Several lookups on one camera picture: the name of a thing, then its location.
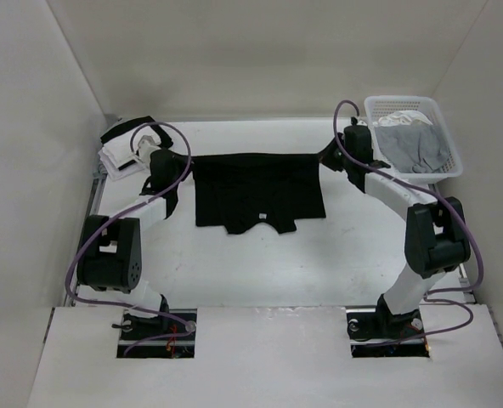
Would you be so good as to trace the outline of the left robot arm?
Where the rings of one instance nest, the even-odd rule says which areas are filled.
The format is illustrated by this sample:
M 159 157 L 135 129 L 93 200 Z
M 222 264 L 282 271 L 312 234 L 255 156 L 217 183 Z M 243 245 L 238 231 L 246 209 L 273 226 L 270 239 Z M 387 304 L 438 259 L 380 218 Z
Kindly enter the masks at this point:
M 85 221 L 76 282 L 94 298 L 73 294 L 87 306 L 117 306 L 142 317 L 141 328 L 151 338 L 167 335 L 170 315 L 166 298 L 142 278 L 142 234 L 172 216 L 178 204 L 178 186 L 189 175 L 191 156 L 170 150 L 148 154 L 150 176 L 138 199 L 113 216 L 92 215 Z

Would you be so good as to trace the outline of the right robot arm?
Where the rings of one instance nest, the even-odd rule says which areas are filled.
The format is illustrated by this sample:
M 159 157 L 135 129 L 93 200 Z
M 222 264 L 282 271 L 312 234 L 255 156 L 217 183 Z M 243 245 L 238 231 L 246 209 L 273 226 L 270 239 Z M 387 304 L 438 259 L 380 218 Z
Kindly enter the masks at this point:
M 406 330 L 421 333 L 420 303 L 471 255 L 461 202 L 436 197 L 425 187 L 388 174 L 388 165 L 374 158 L 371 133 L 364 125 L 354 123 L 336 132 L 319 153 L 319 161 L 332 171 L 344 172 L 353 186 L 382 202 L 405 223 L 403 270 L 373 311 L 348 313 L 348 335 L 365 342 L 403 338 Z

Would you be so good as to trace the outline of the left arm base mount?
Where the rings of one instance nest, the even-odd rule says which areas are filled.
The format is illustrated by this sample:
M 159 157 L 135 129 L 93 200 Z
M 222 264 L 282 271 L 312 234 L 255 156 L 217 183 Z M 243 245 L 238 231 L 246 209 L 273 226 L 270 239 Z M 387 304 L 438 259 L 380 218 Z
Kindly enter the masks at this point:
M 125 312 L 119 324 L 117 359 L 193 359 L 195 357 L 196 309 L 175 309 L 171 313 L 180 320 L 162 317 L 138 317 Z

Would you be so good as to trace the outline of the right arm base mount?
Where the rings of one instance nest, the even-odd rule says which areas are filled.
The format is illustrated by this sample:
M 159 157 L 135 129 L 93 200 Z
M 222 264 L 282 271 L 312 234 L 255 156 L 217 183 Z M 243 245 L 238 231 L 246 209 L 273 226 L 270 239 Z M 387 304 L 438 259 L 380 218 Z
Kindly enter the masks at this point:
M 372 309 L 347 309 L 350 353 L 354 358 L 428 358 L 429 349 L 418 309 L 390 317 Z

